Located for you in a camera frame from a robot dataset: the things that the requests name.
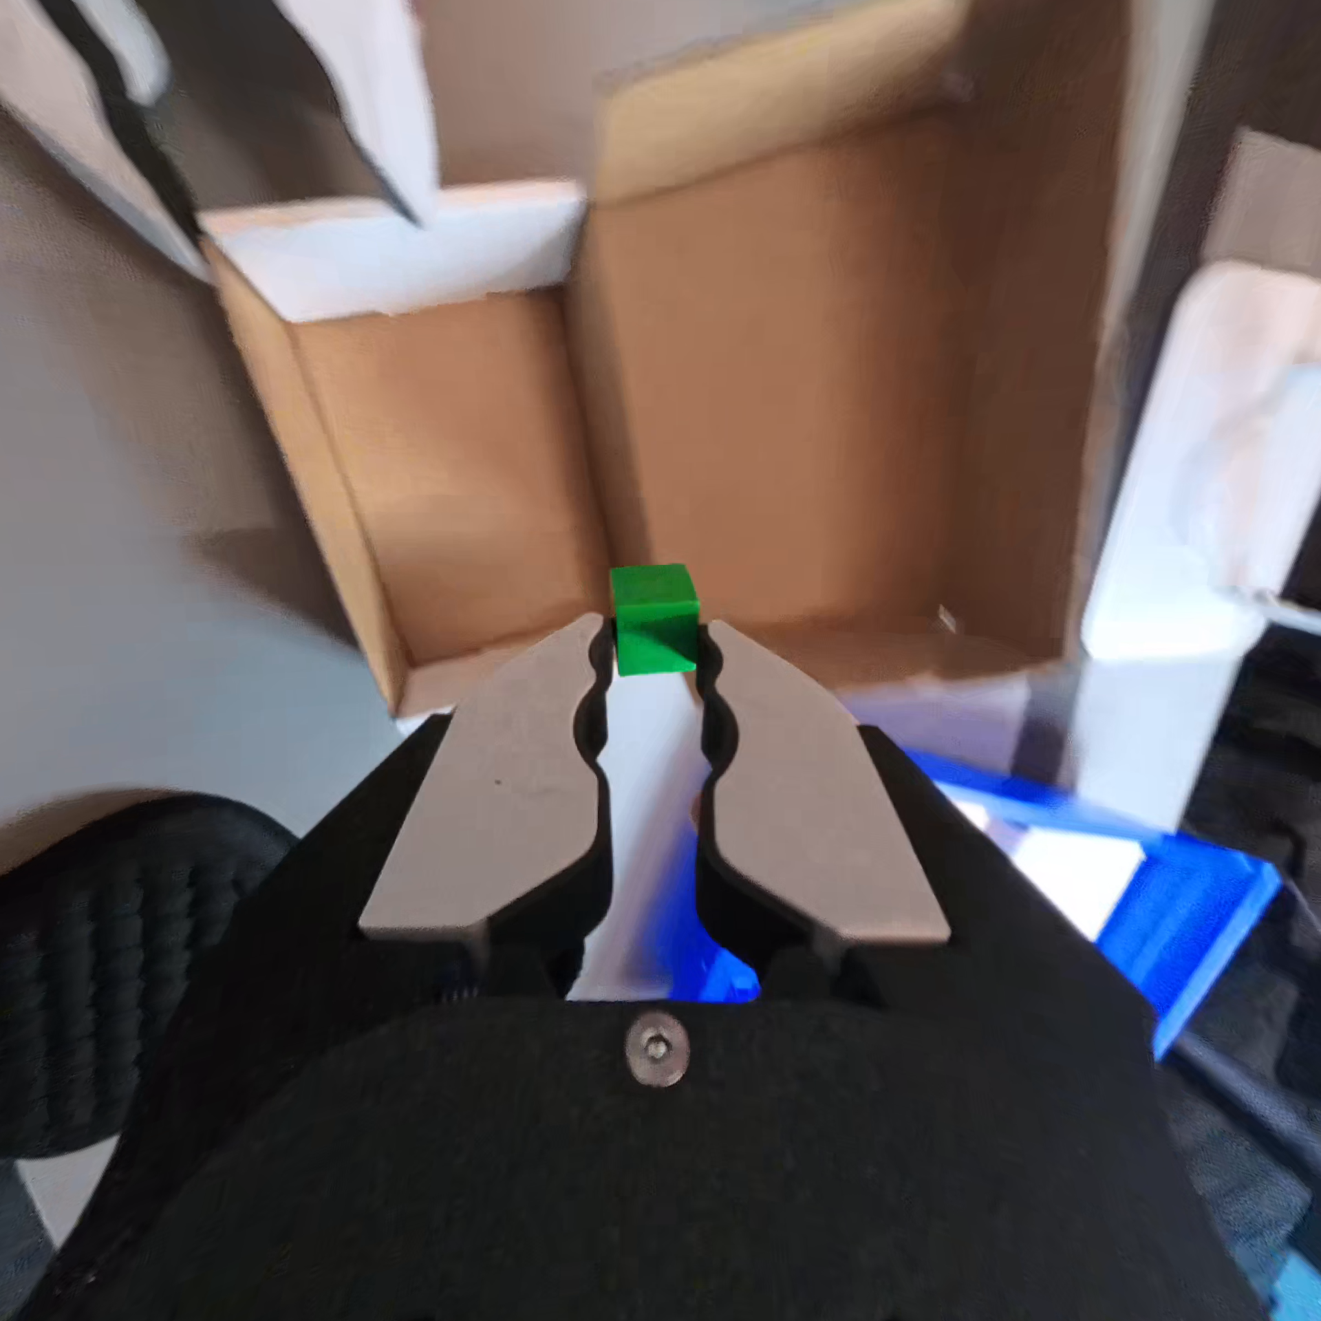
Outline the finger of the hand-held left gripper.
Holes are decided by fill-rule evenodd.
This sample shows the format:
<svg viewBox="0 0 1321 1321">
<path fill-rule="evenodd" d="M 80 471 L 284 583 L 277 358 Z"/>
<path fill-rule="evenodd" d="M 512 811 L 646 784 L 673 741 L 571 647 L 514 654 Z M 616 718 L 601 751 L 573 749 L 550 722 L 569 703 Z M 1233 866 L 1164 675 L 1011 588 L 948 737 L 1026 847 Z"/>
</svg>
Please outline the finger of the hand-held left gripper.
<svg viewBox="0 0 1321 1321">
<path fill-rule="evenodd" d="M 1 107 L 135 235 L 209 279 L 195 243 L 114 139 L 90 69 L 35 1 L 1 3 Z"/>
<path fill-rule="evenodd" d="M 386 201 L 426 226 L 439 190 L 433 99 L 412 1 L 277 1 L 320 64 Z"/>
</svg>

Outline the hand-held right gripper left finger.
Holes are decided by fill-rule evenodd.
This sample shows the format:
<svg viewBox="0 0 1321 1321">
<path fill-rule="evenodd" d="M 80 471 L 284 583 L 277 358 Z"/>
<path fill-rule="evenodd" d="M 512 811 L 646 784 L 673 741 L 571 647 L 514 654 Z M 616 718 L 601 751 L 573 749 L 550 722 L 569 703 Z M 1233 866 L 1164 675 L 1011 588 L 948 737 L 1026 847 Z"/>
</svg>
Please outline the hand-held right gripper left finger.
<svg viewBox="0 0 1321 1321">
<path fill-rule="evenodd" d="M 612 883 L 599 768 L 611 630 L 588 611 L 452 709 L 358 915 L 369 939 L 573 945 Z"/>
</svg>

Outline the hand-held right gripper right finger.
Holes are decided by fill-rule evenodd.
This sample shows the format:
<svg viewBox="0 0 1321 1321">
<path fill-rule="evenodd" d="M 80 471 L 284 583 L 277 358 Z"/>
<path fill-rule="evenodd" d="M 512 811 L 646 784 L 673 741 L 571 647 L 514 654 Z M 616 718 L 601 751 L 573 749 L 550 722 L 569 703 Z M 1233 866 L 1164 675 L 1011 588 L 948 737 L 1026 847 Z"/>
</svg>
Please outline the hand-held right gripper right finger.
<svg viewBox="0 0 1321 1321">
<path fill-rule="evenodd" d="M 729 949 L 945 943 L 948 918 L 845 705 L 726 620 L 701 639 L 705 928 Z"/>
</svg>

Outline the green cube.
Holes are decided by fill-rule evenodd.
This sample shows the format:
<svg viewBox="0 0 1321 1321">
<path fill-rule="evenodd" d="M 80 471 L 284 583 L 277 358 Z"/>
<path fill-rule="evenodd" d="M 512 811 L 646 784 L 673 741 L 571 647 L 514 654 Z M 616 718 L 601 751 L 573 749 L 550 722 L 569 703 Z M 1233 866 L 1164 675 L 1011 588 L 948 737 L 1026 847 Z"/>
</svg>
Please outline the green cube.
<svg viewBox="0 0 1321 1321">
<path fill-rule="evenodd" d="M 686 566 L 614 566 L 609 588 L 620 677 L 696 669 L 699 600 Z"/>
</svg>

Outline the blue plastic bin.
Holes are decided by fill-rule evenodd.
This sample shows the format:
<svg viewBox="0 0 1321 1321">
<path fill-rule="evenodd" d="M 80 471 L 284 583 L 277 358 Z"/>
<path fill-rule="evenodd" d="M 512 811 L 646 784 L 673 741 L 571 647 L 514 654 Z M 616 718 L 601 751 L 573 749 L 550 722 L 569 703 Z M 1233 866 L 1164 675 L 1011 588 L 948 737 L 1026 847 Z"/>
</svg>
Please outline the blue plastic bin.
<svg viewBox="0 0 1321 1321">
<path fill-rule="evenodd" d="M 1184 834 L 1158 834 L 1069 800 L 1062 790 L 937 754 L 913 751 L 913 760 L 979 830 L 1048 826 L 1143 845 L 1145 860 L 1094 945 L 1154 1009 L 1154 1058 L 1188 1024 L 1282 886 L 1277 869 L 1256 856 Z"/>
</svg>

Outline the grey desk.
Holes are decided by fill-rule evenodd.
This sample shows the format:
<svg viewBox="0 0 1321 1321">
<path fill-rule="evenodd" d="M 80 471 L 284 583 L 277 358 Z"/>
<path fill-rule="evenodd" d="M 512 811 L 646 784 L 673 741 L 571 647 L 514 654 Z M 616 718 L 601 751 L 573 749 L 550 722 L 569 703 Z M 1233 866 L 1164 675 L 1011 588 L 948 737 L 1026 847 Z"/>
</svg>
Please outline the grey desk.
<svg viewBox="0 0 1321 1321">
<path fill-rule="evenodd" d="M 416 1 L 446 182 L 584 177 L 611 75 L 845 1 Z M 265 1 L 78 1 L 154 90 L 163 147 L 203 205 L 371 190 L 316 62 Z M 1135 1 L 1135 182 L 1118 273 L 1135 275 L 1211 1 Z M 165 790 L 250 801 L 303 832 L 392 751 L 211 290 L 1 113 L 1 871 Z M 1239 662 L 1080 660 L 1018 681 L 846 696 L 899 743 L 1158 826 L 1188 801 Z M 609 696 L 622 913 L 588 992 L 650 971 L 641 905 L 680 837 L 696 758 L 675 681 Z"/>
</svg>

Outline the white document stand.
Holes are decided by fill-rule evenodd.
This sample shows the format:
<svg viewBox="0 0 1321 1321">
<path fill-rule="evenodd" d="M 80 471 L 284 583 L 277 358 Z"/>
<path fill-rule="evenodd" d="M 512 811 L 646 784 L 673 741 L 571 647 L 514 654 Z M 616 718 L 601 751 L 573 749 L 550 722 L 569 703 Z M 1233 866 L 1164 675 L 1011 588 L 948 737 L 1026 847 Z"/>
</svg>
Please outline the white document stand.
<svg viewBox="0 0 1321 1321">
<path fill-rule="evenodd" d="M 1237 260 L 1182 288 L 1097 558 L 1097 662 L 1241 658 L 1318 632 L 1284 583 L 1318 507 L 1318 279 Z"/>
</svg>

